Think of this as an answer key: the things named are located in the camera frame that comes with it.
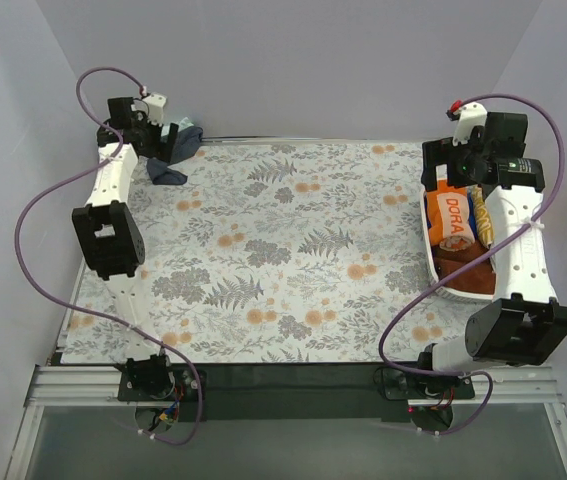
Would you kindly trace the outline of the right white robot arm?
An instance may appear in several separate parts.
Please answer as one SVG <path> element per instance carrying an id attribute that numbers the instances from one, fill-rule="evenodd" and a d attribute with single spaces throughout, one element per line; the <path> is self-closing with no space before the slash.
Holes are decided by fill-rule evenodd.
<path id="1" fill-rule="evenodd" d="M 420 209 L 430 269 L 436 252 L 478 241 L 477 202 L 482 196 L 492 226 L 486 265 L 495 275 L 486 305 L 464 333 L 420 353 L 417 389 L 438 397 L 452 384 L 450 372 L 469 374 L 496 366 L 540 366 L 567 336 L 567 306 L 559 303 L 547 270 L 541 210 L 545 179 L 540 161 L 525 157 L 524 114 L 489 112 L 472 102 L 452 107 L 453 136 L 423 144 Z"/>

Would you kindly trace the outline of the yellow patterned rolled towel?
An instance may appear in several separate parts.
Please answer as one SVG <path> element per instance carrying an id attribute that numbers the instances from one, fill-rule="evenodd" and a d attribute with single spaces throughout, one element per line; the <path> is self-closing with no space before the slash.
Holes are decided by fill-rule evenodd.
<path id="1" fill-rule="evenodd" d="M 485 248 L 490 249 L 494 242 L 494 230 L 481 187 L 472 186 L 469 190 L 469 197 L 472 201 L 477 238 Z"/>

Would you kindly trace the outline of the floral table mat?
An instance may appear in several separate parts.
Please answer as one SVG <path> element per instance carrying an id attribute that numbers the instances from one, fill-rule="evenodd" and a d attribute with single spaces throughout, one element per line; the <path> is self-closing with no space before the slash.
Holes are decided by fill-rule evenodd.
<path id="1" fill-rule="evenodd" d="M 132 177 L 142 318 L 194 362 L 413 360 L 477 303 L 430 274 L 414 143 L 207 145 L 182 186 Z"/>

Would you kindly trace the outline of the orange peach printed towel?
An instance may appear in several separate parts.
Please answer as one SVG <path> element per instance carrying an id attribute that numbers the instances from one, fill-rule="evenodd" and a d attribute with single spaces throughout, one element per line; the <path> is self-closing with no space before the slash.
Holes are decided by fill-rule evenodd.
<path id="1" fill-rule="evenodd" d="M 435 190 L 427 192 L 425 199 L 428 239 L 432 247 L 456 252 L 466 250 L 475 243 L 465 187 L 452 187 L 446 180 L 438 180 Z"/>

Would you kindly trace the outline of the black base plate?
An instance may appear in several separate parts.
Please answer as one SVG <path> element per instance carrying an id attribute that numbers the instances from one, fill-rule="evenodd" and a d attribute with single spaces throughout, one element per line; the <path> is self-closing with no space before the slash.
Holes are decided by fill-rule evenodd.
<path id="1" fill-rule="evenodd" d="M 383 363 L 204 363 L 121 370 L 117 399 L 180 402 L 179 418 L 204 420 L 380 419 L 407 422 L 411 400 L 443 412 L 474 398 L 471 381 L 416 376 Z"/>

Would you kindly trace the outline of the brown rolled towel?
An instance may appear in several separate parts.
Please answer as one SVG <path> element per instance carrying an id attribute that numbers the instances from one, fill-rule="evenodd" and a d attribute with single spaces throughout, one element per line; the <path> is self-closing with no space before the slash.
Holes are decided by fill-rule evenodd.
<path id="1" fill-rule="evenodd" d="M 436 246 L 433 249 L 433 260 L 440 269 L 445 268 L 454 271 L 486 252 L 487 249 L 480 242 L 475 242 L 465 249 L 454 251 Z"/>
<path id="2" fill-rule="evenodd" d="M 440 279 L 452 275 L 464 266 L 464 263 L 447 259 L 434 260 L 435 271 Z M 490 263 L 481 263 L 455 278 L 445 286 L 464 293 L 490 295 L 494 294 L 496 275 Z"/>

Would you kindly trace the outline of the aluminium frame rail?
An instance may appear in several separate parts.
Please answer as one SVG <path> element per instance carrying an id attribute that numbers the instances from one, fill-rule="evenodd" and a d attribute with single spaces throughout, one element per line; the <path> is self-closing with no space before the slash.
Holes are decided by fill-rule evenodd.
<path id="1" fill-rule="evenodd" d="M 499 367 L 488 371 L 492 404 L 561 403 L 564 395 L 550 367 Z M 112 366 L 50 366 L 35 369 L 25 404 L 110 406 L 116 402 L 121 373 Z"/>

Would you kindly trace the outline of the white plastic basket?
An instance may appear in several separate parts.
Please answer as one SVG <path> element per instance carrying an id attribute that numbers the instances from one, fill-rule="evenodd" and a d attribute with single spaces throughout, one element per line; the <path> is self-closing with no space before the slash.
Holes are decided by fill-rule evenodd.
<path id="1" fill-rule="evenodd" d="M 446 172 L 445 167 L 441 166 L 441 167 L 437 168 L 437 180 L 446 180 L 447 181 L 447 172 Z M 465 187 L 465 188 L 467 189 L 468 201 L 469 201 L 469 206 L 470 206 L 470 219 L 469 219 L 470 226 L 471 226 L 471 229 L 472 229 L 472 231 L 475 235 L 475 242 L 480 242 L 477 238 L 477 235 L 476 235 L 476 225 L 475 225 L 475 221 L 474 221 L 473 213 L 472 213 L 472 211 L 473 211 L 472 201 L 469 197 L 469 190 L 471 189 L 471 187 Z M 421 193 L 421 197 L 420 197 L 421 223 L 422 223 L 423 239 L 424 239 L 424 243 L 425 243 L 425 246 L 426 246 L 426 258 L 427 258 L 427 263 L 428 263 L 429 279 L 430 279 L 431 283 L 436 283 L 441 279 L 439 278 L 439 276 L 437 275 L 437 273 L 435 271 L 435 265 L 434 265 L 434 260 L 433 260 L 433 249 L 435 247 L 431 246 L 429 239 L 428 239 L 429 221 L 427 220 L 427 214 L 426 214 L 426 199 L 425 199 L 426 193 L 427 193 L 427 191 L 423 191 Z M 453 278 L 458 276 L 458 275 L 455 274 L 456 272 L 454 272 L 451 275 Z M 454 300 L 458 300 L 458 301 L 488 302 L 492 299 L 492 296 L 490 296 L 490 295 L 464 293 L 464 292 L 461 292 L 461 291 L 458 291 L 458 290 L 455 290 L 455 289 L 452 289 L 452 288 L 447 288 L 445 285 L 438 290 L 438 294 L 440 296 L 445 297 L 445 298 L 454 299 Z"/>

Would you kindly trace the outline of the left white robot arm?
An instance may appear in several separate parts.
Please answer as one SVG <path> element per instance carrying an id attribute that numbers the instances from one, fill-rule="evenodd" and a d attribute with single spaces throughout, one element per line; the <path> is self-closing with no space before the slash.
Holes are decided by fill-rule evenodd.
<path id="1" fill-rule="evenodd" d="M 72 212 L 72 223 L 87 266 L 104 282 L 116 315 L 127 323 L 128 349 L 121 370 L 130 388 L 163 400 L 176 386 L 164 349 L 140 333 L 156 334 L 142 293 L 145 261 L 142 234 L 128 207 L 132 175 L 141 156 L 160 163 L 171 158 L 178 126 L 162 137 L 167 98 L 159 93 L 141 96 L 137 110 L 132 97 L 110 98 L 110 118 L 97 131 L 99 160 L 91 195 Z"/>

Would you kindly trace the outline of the dark grey towel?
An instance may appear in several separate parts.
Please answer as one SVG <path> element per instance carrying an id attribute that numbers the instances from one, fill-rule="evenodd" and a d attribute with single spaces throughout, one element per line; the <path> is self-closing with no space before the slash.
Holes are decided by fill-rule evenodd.
<path id="1" fill-rule="evenodd" d="M 195 156 L 202 145 L 203 129 L 196 125 L 179 129 L 171 163 L 165 162 L 166 136 L 162 139 L 162 158 L 149 158 L 146 161 L 146 171 L 153 185 L 182 186 L 187 183 L 188 177 L 175 170 L 174 166 Z"/>

